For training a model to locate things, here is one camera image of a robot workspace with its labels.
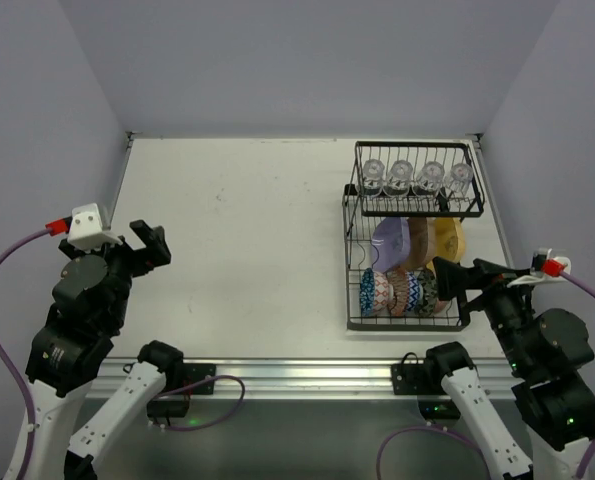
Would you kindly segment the green leaf bowl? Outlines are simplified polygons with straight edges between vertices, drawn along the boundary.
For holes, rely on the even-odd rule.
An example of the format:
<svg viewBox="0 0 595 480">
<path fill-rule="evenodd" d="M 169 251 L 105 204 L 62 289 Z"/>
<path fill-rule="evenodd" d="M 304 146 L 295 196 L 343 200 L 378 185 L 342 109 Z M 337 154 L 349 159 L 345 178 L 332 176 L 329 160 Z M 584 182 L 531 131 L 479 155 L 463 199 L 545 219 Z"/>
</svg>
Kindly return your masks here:
<svg viewBox="0 0 595 480">
<path fill-rule="evenodd" d="M 432 270 L 424 268 L 419 272 L 417 280 L 423 290 L 423 294 L 416 307 L 416 313 L 421 317 L 430 317 L 434 313 L 438 300 L 435 274 Z"/>
</svg>

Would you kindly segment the pink bowl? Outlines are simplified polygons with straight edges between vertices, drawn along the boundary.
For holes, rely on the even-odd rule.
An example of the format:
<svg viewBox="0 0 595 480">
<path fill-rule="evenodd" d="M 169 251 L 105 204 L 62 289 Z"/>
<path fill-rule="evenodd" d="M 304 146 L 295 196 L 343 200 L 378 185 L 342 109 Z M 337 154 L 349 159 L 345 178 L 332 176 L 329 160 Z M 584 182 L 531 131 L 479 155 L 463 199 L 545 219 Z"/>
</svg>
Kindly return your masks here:
<svg viewBox="0 0 595 480">
<path fill-rule="evenodd" d="M 452 301 L 437 300 L 433 309 L 433 314 L 442 314 L 446 309 L 448 309 L 451 306 L 451 304 Z"/>
</svg>

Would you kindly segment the blue zigzag bowl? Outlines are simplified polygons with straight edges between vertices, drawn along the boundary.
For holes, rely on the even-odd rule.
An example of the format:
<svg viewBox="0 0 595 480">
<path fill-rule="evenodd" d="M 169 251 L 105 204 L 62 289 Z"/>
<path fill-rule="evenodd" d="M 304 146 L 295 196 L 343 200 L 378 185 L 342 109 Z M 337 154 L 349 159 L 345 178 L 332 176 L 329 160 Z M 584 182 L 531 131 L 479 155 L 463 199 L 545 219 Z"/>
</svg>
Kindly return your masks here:
<svg viewBox="0 0 595 480">
<path fill-rule="evenodd" d="M 405 274 L 408 286 L 405 313 L 410 314 L 424 305 L 424 288 L 415 274 L 408 271 Z"/>
</svg>

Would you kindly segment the orange patterned bowl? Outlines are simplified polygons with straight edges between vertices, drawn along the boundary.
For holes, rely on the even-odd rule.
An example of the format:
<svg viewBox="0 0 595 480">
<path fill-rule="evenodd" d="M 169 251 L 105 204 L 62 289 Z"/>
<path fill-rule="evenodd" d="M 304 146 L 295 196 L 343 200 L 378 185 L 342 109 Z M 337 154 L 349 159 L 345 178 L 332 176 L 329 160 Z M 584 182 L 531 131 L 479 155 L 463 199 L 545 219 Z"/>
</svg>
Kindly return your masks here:
<svg viewBox="0 0 595 480">
<path fill-rule="evenodd" d="M 386 274 L 390 286 L 393 289 L 393 299 L 390 302 L 389 312 L 394 317 L 403 317 L 407 300 L 406 270 L 396 269 Z"/>
</svg>

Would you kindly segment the brown plate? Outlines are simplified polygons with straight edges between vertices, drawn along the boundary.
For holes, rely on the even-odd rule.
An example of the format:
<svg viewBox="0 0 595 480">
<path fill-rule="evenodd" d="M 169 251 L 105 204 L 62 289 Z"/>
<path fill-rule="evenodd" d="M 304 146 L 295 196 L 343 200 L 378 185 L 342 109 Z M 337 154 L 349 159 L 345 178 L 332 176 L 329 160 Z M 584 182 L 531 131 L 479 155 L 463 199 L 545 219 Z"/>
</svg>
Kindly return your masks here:
<svg viewBox="0 0 595 480">
<path fill-rule="evenodd" d="M 436 256 L 435 218 L 408 219 L 410 252 L 401 267 L 414 271 L 425 267 Z"/>
</svg>

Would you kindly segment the purple plate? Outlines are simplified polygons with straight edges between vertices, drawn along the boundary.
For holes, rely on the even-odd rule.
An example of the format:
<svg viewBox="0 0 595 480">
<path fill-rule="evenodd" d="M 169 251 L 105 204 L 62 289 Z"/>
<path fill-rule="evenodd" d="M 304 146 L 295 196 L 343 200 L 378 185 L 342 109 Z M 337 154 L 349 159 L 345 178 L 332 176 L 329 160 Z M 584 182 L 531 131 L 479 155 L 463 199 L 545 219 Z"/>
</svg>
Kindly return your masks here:
<svg viewBox="0 0 595 480">
<path fill-rule="evenodd" d="M 387 217 L 371 236 L 372 269 L 385 273 L 401 265 L 410 252 L 408 221 L 404 217 Z"/>
</svg>

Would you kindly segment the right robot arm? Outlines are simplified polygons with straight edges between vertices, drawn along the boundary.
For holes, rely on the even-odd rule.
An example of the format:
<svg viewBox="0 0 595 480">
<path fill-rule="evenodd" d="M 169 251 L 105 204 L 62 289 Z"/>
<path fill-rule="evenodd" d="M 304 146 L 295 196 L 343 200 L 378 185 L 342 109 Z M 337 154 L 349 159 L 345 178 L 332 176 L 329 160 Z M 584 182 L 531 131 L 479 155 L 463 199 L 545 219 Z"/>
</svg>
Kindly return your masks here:
<svg viewBox="0 0 595 480">
<path fill-rule="evenodd" d="M 531 267 L 520 270 L 482 259 L 470 268 L 443 258 L 433 264 L 440 299 L 478 291 L 463 307 L 486 315 L 519 381 L 511 391 L 530 435 L 529 460 L 514 453 L 512 437 L 492 405 L 477 394 L 479 377 L 466 349 L 451 342 L 426 353 L 429 382 L 458 407 L 489 470 L 501 479 L 586 478 L 595 453 L 595 395 L 579 370 L 595 358 L 589 332 L 565 309 L 535 314 L 532 307 L 536 286 L 571 280 L 569 259 L 538 252 Z"/>
</svg>

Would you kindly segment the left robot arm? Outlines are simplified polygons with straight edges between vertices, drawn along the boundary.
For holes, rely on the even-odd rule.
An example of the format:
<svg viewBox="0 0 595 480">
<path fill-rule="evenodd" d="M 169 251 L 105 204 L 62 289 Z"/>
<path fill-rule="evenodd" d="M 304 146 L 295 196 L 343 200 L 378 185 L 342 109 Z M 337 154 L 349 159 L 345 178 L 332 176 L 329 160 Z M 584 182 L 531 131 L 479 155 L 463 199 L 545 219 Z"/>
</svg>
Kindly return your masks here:
<svg viewBox="0 0 595 480">
<path fill-rule="evenodd" d="M 101 411 L 79 432 L 75 420 L 125 323 L 134 279 L 172 260 L 165 230 L 143 220 L 130 228 L 132 248 L 99 227 L 80 234 L 76 219 L 58 221 L 68 258 L 52 290 L 46 323 L 35 335 L 25 369 L 26 411 L 8 479 L 93 479 L 115 437 L 153 397 L 181 384 L 183 354 L 153 340 Z"/>
</svg>

